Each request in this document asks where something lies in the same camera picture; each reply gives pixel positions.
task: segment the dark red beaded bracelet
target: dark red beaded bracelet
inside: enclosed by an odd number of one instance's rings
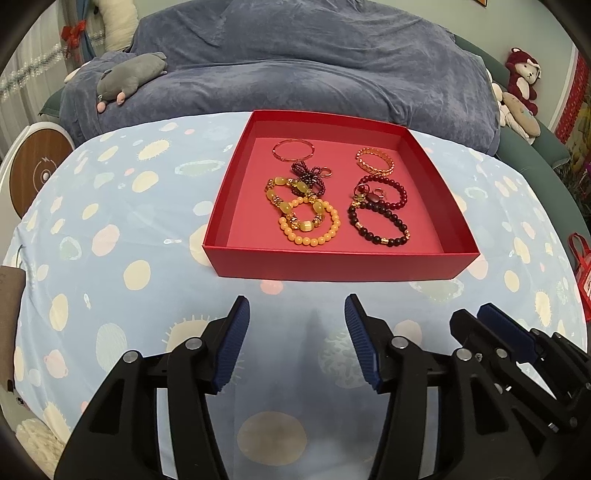
[[[376,195],[375,193],[368,192],[366,194],[366,198],[370,202],[379,203],[380,205],[384,205],[386,207],[386,209],[389,209],[389,210],[400,210],[402,207],[404,207],[407,204],[408,195],[407,195],[404,187],[402,185],[400,185],[399,182],[395,181],[394,179],[387,179],[385,177],[380,177],[379,175],[366,175],[361,180],[359,180],[359,182],[357,183],[357,186],[367,184],[367,182],[369,182],[369,181],[376,181],[378,183],[383,183],[384,185],[390,185],[391,187],[394,187],[395,189],[397,189],[398,193],[400,194],[399,201],[386,202],[383,199],[380,199],[378,197],[378,195]]]
[[[353,194],[353,201],[349,206],[347,213],[349,214],[349,223],[353,225],[359,234],[364,237],[367,241],[372,242],[375,245],[387,245],[388,247],[399,247],[400,245],[404,245],[410,239],[410,232],[408,231],[408,227],[406,224],[398,218],[398,215],[392,212],[392,210],[387,209],[384,205],[380,205],[376,202],[367,201],[365,199],[366,193],[362,191],[359,192],[359,186],[356,187],[355,192]],[[384,236],[374,235],[373,232],[370,232],[367,228],[365,228],[359,218],[357,217],[357,209],[360,208],[362,210],[371,210],[373,212],[380,213],[384,215],[388,220],[390,220],[394,226],[398,227],[398,229],[402,232],[402,236],[398,238],[386,238]]]

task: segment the blue gripper pad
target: blue gripper pad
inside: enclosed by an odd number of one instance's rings
[[[349,329],[353,346],[355,347],[355,353],[361,366],[363,378],[377,391],[382,384],[382,379],[379,375],[378,353],[369,338],[363,322],[364,317],[366,317],[366,314],[363,308],[359,310],[353,302],[352,296],[349,295],[345,299],[345,322]]]
[[[518,364],[533,364],[538,359],[534,336],[501,309],[486,303],[476,317],[514,350],[513,360]]]
[[[217,370],[213,377],[213,385],[217,391],[221,391],[232,378],[242,342],[248,330],[248,324],[251,319],[251,307],[247,299],[243,299],[238,306],[233,322],[229,326],[226,336],[217,350],[216,365]]]

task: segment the orange beaded bracelet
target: orange beaded bracelet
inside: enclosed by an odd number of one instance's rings
[[[305,200],[306,199],[297,198],[296,200],[293,200],[290,203],[292,207],[297,207],[298,205],[304,203]],[[330,241],[332,238],[336,236],[336,232],[340,228],[339,212],[335,210],[330,203],[322,200],[317,200],[316,202],[314,202],[313,207],[314,211],[317,211],[317,208],[322,208],[326,210],[330,214],[332,220],[332,225],[330,226],[329,231],[326,232],[324,235],[320,235],[318,238],[310,238],[309,236],[297,235],[296,231],[298,229],[302,232],[309,232],[312,230],[312,228],[304,230],[303,226],[306,222],[299,222],[297,220],[293,221],[293,219],[290,220],[288,217],[290,215],[293,215],[291,212],[287,214],[285,217],[279,218],[279,226],[283,230],[283,233],[287,236],[288,240],[294,242],[296,245],[310,245],[311,247],[324,245],[326,242]]]

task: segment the pillow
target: pillow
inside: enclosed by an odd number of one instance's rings
[[[60,117],[60,104],[61,104],[61,93],[64,91],[64,87],[60,88],[56,93],[50,96],[43,108],[39,112],[39,115],[50,115],[56,118]]]
[[[129,47],[139,23],[134,0],[95,0],[95,5],[105,23],[105,50]]]

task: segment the gold bangle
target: gold bangle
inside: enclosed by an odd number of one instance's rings
[[[301,157],[301,158],[285,158],[285,157],[282,157],[281,155],[279,155],[277,153],[277,147],[280,147],[283,144],[292,143],[292,142],[303,143],[304,145],[308,145],[312,149],[312,152],[310,152],[310,154],[306,155],[305,157]],[[288,162],[292,162],[292,161],[306,161],[309,158],[312,158],[312,155],[314,155],[314,145],[312,145],[307,140],[301,140],[299,138],[288,138],[287,140],[281,140],[277,145],[275,145],[273,147],[272,152],[273,152],[273,156],[277,160],[288,161]]]
[[[381,158],[388,164],[388,169],[380,170],[379,168],[372,167],[371,165],[363,161],[363,159],[361,158],[362,155],[375,155],[376,157]],[[385,152],[382,152],[377,148],[362,148],[357,152],[355,160],[357,161],[357,165],[359,165],[363,170],[365,170],[368,173],[371,173],[372,175],[387,177],[394,171],[394,160],[392,160],[388,155],[386,155]]]

